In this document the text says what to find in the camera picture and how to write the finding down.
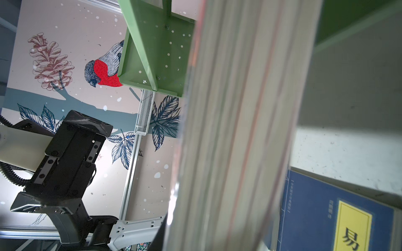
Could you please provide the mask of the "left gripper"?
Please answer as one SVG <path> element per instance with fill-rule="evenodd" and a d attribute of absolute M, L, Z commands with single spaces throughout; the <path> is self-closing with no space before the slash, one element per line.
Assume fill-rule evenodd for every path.
<path fill-rule="evenodd" d="M 70 111 L 11 211 L 46 214 L 58 230 L 62 246 L 107 246 L 118 219 L 88 215 L 82 197 L 112 129 L 110 124 Z"/>

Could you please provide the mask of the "colourful illustrated history book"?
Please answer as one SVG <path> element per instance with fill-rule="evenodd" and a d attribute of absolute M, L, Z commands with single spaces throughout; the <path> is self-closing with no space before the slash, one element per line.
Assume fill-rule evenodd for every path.
<path fill-rule="evenodd" d="M 322 1 L 204 1 L 163 248 L 256 251 L 283 191 Z"/>

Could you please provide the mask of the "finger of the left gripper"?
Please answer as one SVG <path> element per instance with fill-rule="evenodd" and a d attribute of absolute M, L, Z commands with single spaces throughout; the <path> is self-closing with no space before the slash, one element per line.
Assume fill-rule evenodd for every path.
<path fill-rule="evenodd" d="M 135 244 L 151 242 L 163 224 L 165 216 L 140 221 L 118 220 L 112 227 L 108 247 L 119 251 Z"/>

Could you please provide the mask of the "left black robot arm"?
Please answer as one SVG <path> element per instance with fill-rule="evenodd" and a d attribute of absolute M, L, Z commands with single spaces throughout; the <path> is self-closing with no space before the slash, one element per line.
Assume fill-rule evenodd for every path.
<path fill-rule="evenodd" d="M 22 186 L 13 212 L 44 213 L 56 227 L 62 251 L 119 251 L 141 242 L 163 249 L 166 220 L 119 220 L 90 216 L 83 195 L 95 174 L 96 158 L 113 126 L 70 111 L 56 133 L 31 120 L 1 119 L 1 173 Z"/>

